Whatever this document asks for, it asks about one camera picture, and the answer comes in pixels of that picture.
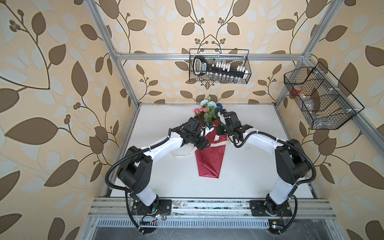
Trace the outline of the cream ribbon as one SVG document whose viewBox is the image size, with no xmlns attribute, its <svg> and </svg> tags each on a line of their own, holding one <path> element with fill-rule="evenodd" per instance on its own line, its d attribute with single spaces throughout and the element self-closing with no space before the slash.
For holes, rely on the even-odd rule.
<svg viewBox="0 0 384 240">
<path fill-rule="evenodd" d="M 228 140 L 228 136 L 227 135 L 219 136 L 216 133 L 216 125 L 214 125 L 214 127 L 215 127 L 215 130 L 214 130 L 215 137 L 214 137 L 213 142 L 210 144 L 210 147 L 211 148 L 213 148 L 213 147 L 220 147 L 220 146 L 225 146 L 225 145 L 230 144 L 231 141 Z M 189 147 L 187 145 L 184 145 L 180 149 L 171 151 L 171 154 L 172 154 L 173 157 L 182 158 L 182 157 L 186 157 L 186 156 L 191 155 L 196 150 L 197 150 L 197 147 L 195 147 L 195 146 Z"/>
</svg>

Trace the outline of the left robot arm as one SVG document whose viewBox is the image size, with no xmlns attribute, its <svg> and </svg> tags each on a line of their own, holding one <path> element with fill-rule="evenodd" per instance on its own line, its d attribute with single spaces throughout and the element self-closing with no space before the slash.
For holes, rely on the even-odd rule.
<svg viewBox="0 0 384 240">
<path fill-rule="evenodd" d="M 128 197 L 143 204 L 148 211 L 147 216 L 160 213 L 159 196 L 149 187 L 153 163 L 187 144 L 193 144 L 198 150 L 205 150 L 211 145 L 206 136 L 213 130 L 213 124 L 203 126 L 197 119 L 190 118 L 186 123 L 170 128 L 166 137 L 152 145 L 143 148 L 130 147 L 126 155 L 108 169 L 105 175 L 106 185 L 125 193 L 128 216 L 141 234 L 145 235 L 148 231 L 134 220 Z"/>
</svg>

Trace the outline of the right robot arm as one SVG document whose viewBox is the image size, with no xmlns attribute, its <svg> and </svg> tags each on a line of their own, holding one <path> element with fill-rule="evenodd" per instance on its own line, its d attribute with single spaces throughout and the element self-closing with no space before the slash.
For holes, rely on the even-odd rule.
<svg viewBox="0 0 384 240">
<path fill-rule="evenodd" d="M 295 139 L 284 141 L 250 125 L 242 125 L 235 112 L 216 108 L 214 115 L 219 121 L 219 133 L 227 135 L 235 148 L 251 144 L 275 156 L 278 178 L 267 194 L 262 209 L 269 216 L 277 216 L 290 206 L 290 199 L 294 200 L 295 208 L 289 222 L 283 227 L 272 224 L 269 228 L 273 235 L 284 234 L 298 213 L 299 201 L 295 191 L 300 185 L 313 182 L 317 176 L 314 164 L 305 154 L 300 142 Z"/>
</svg>

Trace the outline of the dark red wrapping paper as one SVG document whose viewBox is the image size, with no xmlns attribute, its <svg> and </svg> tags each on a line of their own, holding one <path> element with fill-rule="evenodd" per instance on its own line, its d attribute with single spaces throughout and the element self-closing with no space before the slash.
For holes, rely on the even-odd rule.
<svg viewBox="0 0 384 240">
<path fill-rule="evenodd" d="M 211 146 L 205 150 L 196 150 L 195 156 L 200 177 L 216 178 L 220 176 L 226 145 L 230 142 L 227 135 L 217 135 L 219 121 L 213 122 L 214 130 L 206 135 Z"/>
</svg>

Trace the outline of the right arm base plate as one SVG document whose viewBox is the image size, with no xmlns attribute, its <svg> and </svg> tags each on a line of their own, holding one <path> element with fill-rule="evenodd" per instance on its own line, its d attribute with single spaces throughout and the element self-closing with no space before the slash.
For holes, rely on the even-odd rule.
<svg viewBox="0 0 384 240">
<path fill-rule="evenodd" d="M 292 217 L 293 213 L 288 201 L 277 205 L 273 201 L 252 200 L 250 209 L 253 217 Z"/>
</svg>

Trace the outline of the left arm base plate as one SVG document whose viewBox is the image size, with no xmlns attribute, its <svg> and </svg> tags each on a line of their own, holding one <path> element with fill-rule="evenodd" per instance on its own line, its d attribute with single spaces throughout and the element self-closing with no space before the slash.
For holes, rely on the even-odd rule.
<svg viewBox="0 0 384 240">
<path fill-rule="evenodd" d="M 138 216 L 144 215 L 169 215 L 172 211 L 173 201 L 170 199 L 155 199 L 150 205 L 146 206 L 143 202 L 134 201 L 133 210 Z"/>
</svg>

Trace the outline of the light blue fake rose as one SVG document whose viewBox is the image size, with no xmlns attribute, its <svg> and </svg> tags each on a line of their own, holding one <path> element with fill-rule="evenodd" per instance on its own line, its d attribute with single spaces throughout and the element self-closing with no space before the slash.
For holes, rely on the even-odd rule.
<svg viewBox="0 0 384 240">
<path fill-rule="evenodd" d="M 215 116 L 215 109 L 217 108 L 217 103 L 212 101 L 212 99 L 209 97 L 206 100 L 202 100 L 200 102 L 200 108 L 207 108 L 209 111 L 204 113 L 201 112 L 199 117 L 205 122 L 205 123 L 212 123 L 216 120 Z"/>
</svg>

